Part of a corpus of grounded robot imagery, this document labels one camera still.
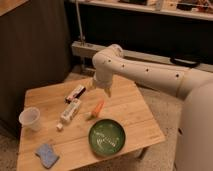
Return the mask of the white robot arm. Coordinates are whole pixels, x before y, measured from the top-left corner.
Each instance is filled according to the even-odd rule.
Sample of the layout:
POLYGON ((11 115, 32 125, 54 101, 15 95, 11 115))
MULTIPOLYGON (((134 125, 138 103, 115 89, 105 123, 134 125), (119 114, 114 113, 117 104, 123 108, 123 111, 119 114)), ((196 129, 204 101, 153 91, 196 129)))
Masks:
POLYGON ((112 44, 92 57, 92 85, 111 92, 114 75, 183 101, 173 171, 213 171, 213 73, 124 58, 112 44))

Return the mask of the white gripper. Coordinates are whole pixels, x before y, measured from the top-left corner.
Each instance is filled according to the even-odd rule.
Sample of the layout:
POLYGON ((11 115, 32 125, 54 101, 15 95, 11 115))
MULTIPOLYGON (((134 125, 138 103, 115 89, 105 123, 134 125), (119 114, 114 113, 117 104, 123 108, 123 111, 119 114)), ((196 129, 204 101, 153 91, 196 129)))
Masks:
POLYGON ((88 82, 87 89, 93 90, 96 87, 104 89, 105 93, 108 97, 111 97, 111 86, 113 81, 113 73, 104 70, 104 69, 97 69, 93 76, 93 79, 88 82))

